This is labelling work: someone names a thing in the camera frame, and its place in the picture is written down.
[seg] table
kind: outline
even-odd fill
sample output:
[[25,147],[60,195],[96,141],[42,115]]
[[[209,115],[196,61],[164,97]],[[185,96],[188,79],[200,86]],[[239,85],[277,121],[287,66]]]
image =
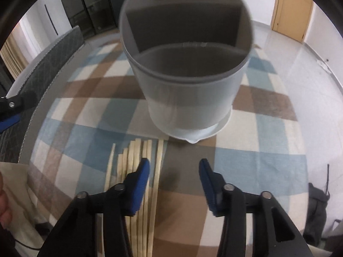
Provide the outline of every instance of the table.
[[[112,144],[166,140],[159,183],[153,256],[216,256],[223,218],[208,210],[198,175],[207,158],[215,172],[245,192],[269,190],[299,230],[305,227],[308,180],[301,130],[287,92],[265,53],[255,46],[228,125],[189,144],[152,123],[147,102],[120,43],[100,47],[66,82],[38,134],[29,192],[54,224],[80,191],[103,191]],[[113,167],[113,181],[116,164]],[[247,244],[252,242],[247,217]],[[251,254],[248,246],[247,255]]]

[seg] wooden door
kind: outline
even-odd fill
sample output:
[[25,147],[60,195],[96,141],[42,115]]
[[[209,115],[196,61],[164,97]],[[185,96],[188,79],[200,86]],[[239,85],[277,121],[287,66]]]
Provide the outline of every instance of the wooden door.
[[299,42],[304,40],[313,7],[312,0],[276,0],[272,30]]

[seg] cable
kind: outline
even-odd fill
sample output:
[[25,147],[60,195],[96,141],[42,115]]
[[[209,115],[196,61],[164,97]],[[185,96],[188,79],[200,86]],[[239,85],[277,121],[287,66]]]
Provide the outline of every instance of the cable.
[[20,241],[18,241],[17,239],[14,239],[18,244],[21,244],[22,246],[25,246],[26,248],[28,248],[28,249],[31,249],[31,250],[37,250],[37,251],[40,251],[40,249],[41,249],[41,247],[40,248],[33,248],[33,247],[30,247],[30,246],[28,246],[28,245],[26,245],[26,244],[23,244],[23,243],[21,243]]

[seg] black bag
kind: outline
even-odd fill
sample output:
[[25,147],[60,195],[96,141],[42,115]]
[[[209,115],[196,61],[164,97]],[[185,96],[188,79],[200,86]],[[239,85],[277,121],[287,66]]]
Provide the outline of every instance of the black bag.
[[330,199],[329,188],[329,165],[325,192],[308,184],[308,210],[303,237],[305,241],[313,246],[318,246],[326,223],[326,206]]

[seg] metal screw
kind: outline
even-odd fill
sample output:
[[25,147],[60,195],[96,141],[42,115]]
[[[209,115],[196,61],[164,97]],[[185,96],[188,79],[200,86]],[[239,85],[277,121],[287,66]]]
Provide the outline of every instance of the metal screw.
[[117,191],[124,190],[125,189],[125,185],[124,184],[116,184],[114,186],[114,189],[117,190]]
[[224,189],[228,190],[228,191],[232,191],[235,189],[235,187],[232,184],[226,184],[226,185],[224,185]]
[[272,198],[272,194],[268,191],[264,191],[262,192],[262,196],[265,198],[265,199],[271,199]]
[[87,197],[87,192],[81,191],[81,192],[79,192],[79,193],[76,195],[76,197],[77,197],[78,199],[86,198],[86,197]]

